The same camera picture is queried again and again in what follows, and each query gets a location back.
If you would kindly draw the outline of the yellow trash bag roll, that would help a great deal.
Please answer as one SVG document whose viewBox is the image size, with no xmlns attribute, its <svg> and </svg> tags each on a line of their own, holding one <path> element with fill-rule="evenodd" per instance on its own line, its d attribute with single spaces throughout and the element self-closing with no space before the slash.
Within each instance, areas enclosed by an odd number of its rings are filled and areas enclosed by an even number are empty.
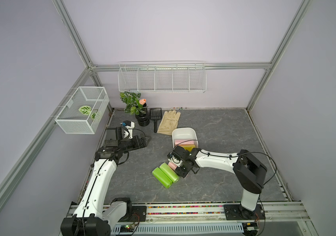
<svg viewBox="0 0 336 236">
<path fill-rule="evenodd" d="M 187 150 L 188 152 L 191 152 L 194 148 L 196 148 L 195 145 L 182 145 L 181 147 Z"/>
</svg>

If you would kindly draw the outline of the pink trash bag roll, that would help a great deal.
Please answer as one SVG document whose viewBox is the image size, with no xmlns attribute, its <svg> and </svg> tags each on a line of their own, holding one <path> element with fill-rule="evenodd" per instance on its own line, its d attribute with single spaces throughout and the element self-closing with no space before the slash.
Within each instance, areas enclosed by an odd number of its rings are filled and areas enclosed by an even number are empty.
<svg viewBox="0 0 336 236">
<path fill-rule="evenodd" d="M 181 140 L 181 139 L 176 139 L 174 141 L 174 146 L 189 146 L 189 145 L 196 145 L 196 140 Z"/>
<path fill-rule="evenodd" d="M 172 169 L 172 170 L 175 170 L 177 168 L 177 165 L 173 162 L 169 162 L 168 163 L 168 166 Z"/>
</svg>

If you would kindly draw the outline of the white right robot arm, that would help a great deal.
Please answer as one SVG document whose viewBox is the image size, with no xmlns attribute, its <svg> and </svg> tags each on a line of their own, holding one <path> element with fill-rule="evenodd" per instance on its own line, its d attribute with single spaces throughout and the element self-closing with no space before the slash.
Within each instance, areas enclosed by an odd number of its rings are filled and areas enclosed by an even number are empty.
<svg viewBox="0 0 336 236">
<path fill-rule="evenodd" d="M 188 151 L 175 146 L 168 154 L 168 160 L 176 166 L 174 171 L 182 178 L 189 172 L 196 174 L 200 168 L 214 168 L 236 175 L 243 187 L 242 198 L 239 205 L 224 205 L 226 219 L 265 220 L 265 211 L 258 201 L 267 167 L 253 153 L 244 149 L 237 153 L 217 153 L 196 147 Z"/>
</svg>

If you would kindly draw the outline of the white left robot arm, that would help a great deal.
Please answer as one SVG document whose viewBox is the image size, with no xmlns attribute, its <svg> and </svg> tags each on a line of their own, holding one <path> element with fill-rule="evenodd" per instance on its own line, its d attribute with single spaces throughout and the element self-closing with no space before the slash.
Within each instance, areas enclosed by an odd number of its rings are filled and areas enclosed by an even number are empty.
<svg viewBox="0 0 336 236">
<path fill-rule="evenodd" d="M 151 137 L 143 131 L 130 126 L 109 128 L 102 146 L 96 151 L 93 172 L 83 197 L 71 217 L 65 217 L 60 231 L 64 236 L 109 236 L 118 222 L 136 222 L 146 220 L 145 206 L 133 206 L 130 198 L 121 197 L 112 200 L 110 207 L 104 209 L 104 201 L 111 178 L 123 162 L 124 154 L 148 146 Z"/>
</svg>

